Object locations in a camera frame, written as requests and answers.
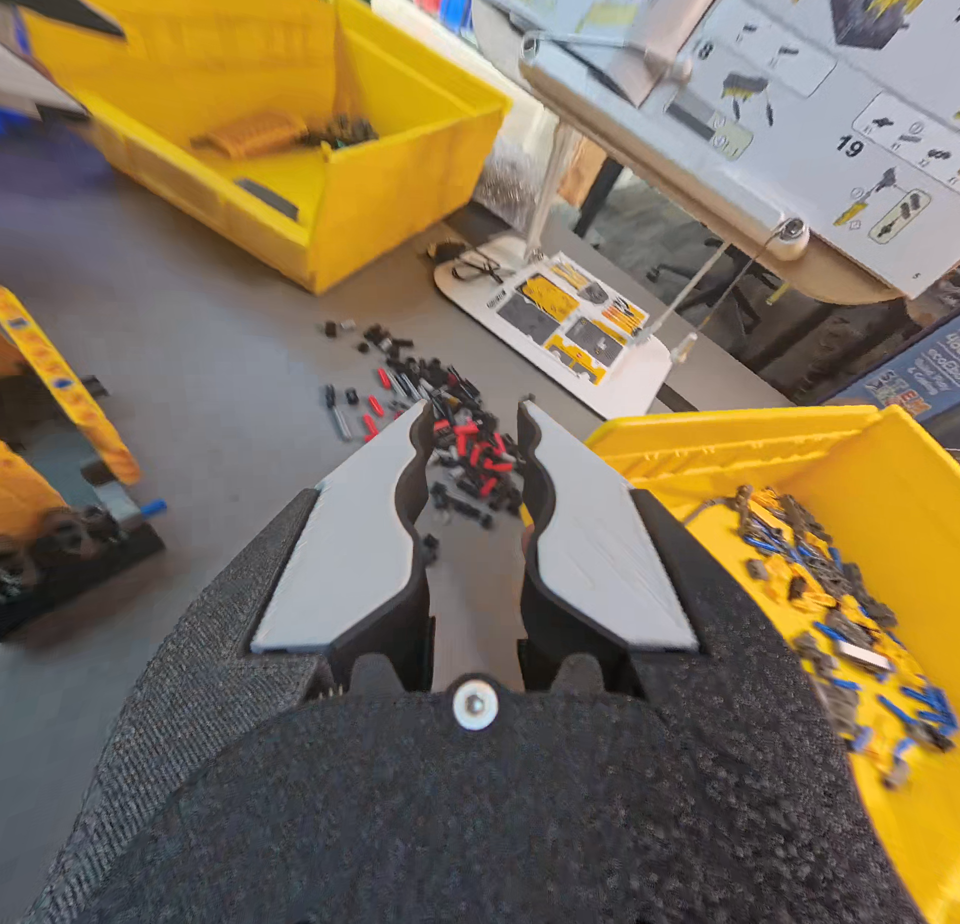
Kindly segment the pile of small lego pins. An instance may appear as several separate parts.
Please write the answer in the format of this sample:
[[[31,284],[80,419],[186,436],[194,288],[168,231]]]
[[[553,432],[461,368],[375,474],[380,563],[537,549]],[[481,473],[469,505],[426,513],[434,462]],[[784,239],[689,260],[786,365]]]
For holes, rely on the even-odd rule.
[[[431,422],[429,500],[438,520],[457,518],[492,533],[502,519],[520,519],[525,462],[519,446],[462,369],[418,355],[413,340],[380,323],[359,332],[352,319],[329,319],[316,328],[330,340],[355,336],[359,354],[379,355],[370,366],[375,390],[319,388],[318,401],[342,442],[370,443],[424,403]]]

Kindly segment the yellow plastic storage bin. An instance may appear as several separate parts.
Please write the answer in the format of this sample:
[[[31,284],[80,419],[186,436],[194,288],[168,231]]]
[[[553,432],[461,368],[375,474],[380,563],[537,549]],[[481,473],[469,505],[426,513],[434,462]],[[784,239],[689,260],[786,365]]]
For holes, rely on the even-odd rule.
[[[871,406],[661,414],[603,424],[586,446],[682,521],[738,486],[796,497],[862,570],[895,633],[958,715],[958,462],[902,409]],[[742,548],[722,508],[687,529],[772,621],[738,576]],[[922,752],[899,791],[846,753],[882,846],[926,922],[958,922],[958,739]]]
[[[362,0],[86,0],[121,40],[37,14],[31,48],[117,171],[312,294],[466,204],[511,108]],[[231,161],[192,137],[261,111],[376,141]]]

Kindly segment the printed lego set box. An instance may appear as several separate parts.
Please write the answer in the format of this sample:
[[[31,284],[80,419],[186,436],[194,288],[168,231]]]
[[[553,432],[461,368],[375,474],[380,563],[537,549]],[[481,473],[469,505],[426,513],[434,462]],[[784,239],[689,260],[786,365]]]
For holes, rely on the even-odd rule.
[[[959,316],[920,331],[896,351],[819,401],[820,405],[896,405],[928,423],[959,404]]]

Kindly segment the partly built yellow lego model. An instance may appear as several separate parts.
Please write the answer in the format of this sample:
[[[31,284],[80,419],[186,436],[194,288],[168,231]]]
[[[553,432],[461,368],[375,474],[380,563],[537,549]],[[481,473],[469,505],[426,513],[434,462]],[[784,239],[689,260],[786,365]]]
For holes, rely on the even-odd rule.
[[[100,405],[19,298],[1,289],[1,635],[5,639],[165,550],[139,505],[141,471]]]

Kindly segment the metal spring clip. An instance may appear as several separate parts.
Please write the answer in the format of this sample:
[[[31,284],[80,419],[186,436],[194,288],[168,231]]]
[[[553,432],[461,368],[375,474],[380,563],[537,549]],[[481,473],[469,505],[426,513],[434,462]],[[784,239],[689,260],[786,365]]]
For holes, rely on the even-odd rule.
[[[806,224],[801,219],[794,218],[785,220],[778,225],[774,231],[775,233],[772,235],[767,244],[770,244],[774,241],[793,244],[797,242],[803,235],[807,234],[807,231],[808,229]],[[747,318],[747,324],[744,325],[745,334],[749,336],[750,333],[756,329],[761,318],[759,313],[756,312],[752,307],[749,298],[743,293],[740,286],[740,281],[745,276],[750,275],[760,280],[768,287],[774,287],[770,283],[771,279],[769,273],[765,270],[762,270],[762,267],[757,263],[759,256],[762,255],[764,251],[762,250],[757,256],[749,257],[745,252],[734,247],[734,255],[732,257],[734,269],[732,272],[732,277],[730,277],[728,280],[722,280],[719,282],[719,284],[714,284],[705,290],[701,288],[699,296],[696,296],[694,292],[701,287],[703,278],[714,267],[717,261],[724,256],[728,248],[731,247],[731,245],[728,243],[715,237],[706,238],[703,241],[703,244],[704,246],[716,246],[714,254],[710,257],[710,259],[704,261],[700,269],[691,271],[689,278],[690,281],[684,285],[681,291],[676,295],[673,302],[669,306],[669,310],[673,311],[679,316],[682,316],[688,310],[700,306],[708,307],[709,310],[702,318],[702,321],[697,324],[694,330],[688,333],[671,350],[671,365],[679,365],[686,361],[690,355],[690,351],[698,340],[701,330],[708,325],[721,304],[729,296],[734,299],[734,304],[738,308],[737,313],[740,318],[741,325],[744,323],[743,318]],[[656,282],[659,280],[664,271],[680,276],[683,275],[687,270],[690,269],[680,268],[676,265],[660,262],[647,272],[647,277],[651,282]]]
[[[535,56],[541,43],[556,43],[562,45],[604,48],[609,50],[629,51],[642,58],[644,65],[654,74],[678,83],[687,84],[693,73],[692,60],[678,58],[669,54],[657,44],[645,41],[634,41],[627,38],[610,38],[598,34],[580,32],[559,32],[556,30],[534,29],[526,30],[520,41],[520,55],[523,60]]]

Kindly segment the large lego instruction sheet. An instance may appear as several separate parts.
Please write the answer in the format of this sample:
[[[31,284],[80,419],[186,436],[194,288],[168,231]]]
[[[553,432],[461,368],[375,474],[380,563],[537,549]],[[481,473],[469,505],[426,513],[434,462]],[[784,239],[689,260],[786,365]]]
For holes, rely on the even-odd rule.
[[[645,30],[662,1],[510,10],[594,34]],[[958,268],[958,0],[721,0],[694,32],[692,86],[752,135],[741,168],[906,297]]]

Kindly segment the blue plastic storage bin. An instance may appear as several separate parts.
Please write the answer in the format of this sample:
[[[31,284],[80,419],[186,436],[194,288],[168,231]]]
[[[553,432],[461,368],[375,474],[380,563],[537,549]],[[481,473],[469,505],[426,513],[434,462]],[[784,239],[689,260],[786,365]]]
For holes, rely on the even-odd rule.
[[[6,137],[28,129],[36,118],[37,109],[15,92],[12,84],[14,67],[7,57],[7,53],[15,54],[33,65],[29,36],[15,10],[2,8],[1,18],[1,134]]]

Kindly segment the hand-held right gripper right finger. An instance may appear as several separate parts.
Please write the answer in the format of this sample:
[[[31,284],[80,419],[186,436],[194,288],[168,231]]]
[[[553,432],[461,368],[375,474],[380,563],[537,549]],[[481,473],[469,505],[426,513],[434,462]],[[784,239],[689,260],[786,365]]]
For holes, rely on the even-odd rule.
[[[535,594],[616,651],[696,652],[697,634],[627,479],[532,400],[517,414]]]

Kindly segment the clear bag of small parts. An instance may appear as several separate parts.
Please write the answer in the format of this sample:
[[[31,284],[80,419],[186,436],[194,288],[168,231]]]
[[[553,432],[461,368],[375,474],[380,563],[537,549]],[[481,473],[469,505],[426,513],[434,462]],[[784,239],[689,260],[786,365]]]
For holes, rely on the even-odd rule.
[[[526,233],[544,185],[547,159],[499,136],[486,157],[472,201],[513,230]]]

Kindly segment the white book stand with stickers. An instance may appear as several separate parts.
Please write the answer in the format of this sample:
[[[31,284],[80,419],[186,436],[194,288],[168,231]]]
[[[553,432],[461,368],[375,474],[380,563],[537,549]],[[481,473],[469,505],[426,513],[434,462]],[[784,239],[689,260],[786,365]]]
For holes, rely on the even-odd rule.
[[[523,60],[521,37],[538,28],[530,16],[512,13],[510,0],[473,0],[474,31],[481,51],[506,77],[558,117],[553,145],[534,216],[526,235],[525,258],[541,248],[546,219],[567,159],[578,137],[604,150],[606,158],[629,169],[717,238],[757,259],[784,286],[818,303],[793,329],[751,358],[763,368],[785,355],[840,308],[886,305],[882,318],[858,342],[829,360],[826,373],[855,362],[897,332],[914,325],[908,298],[881,276],[858,264],[839,246],[815,233],[811,207],[790,202],[790,191],[736,159],[752,137],[738,120],[725,119],[719,102],[703,100],[692,86],[662,78],[638,55],[556,43],[541,43]],[[663,0],[646,14],[645,30],[598,34],[657,44],[688,58],[684,49],[695,26],[721,0]],[[798,218],[807,233],[793,244],[771,239],[778,225]]]

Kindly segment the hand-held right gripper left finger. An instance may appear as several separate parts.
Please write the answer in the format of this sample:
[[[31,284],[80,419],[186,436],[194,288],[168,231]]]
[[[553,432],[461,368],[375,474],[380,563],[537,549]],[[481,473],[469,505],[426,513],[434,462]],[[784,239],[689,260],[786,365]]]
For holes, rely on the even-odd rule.
[[[433,414],[419,401],[327,474],[255,627],[254,654],[339,654],[429,624],[416,522]]]

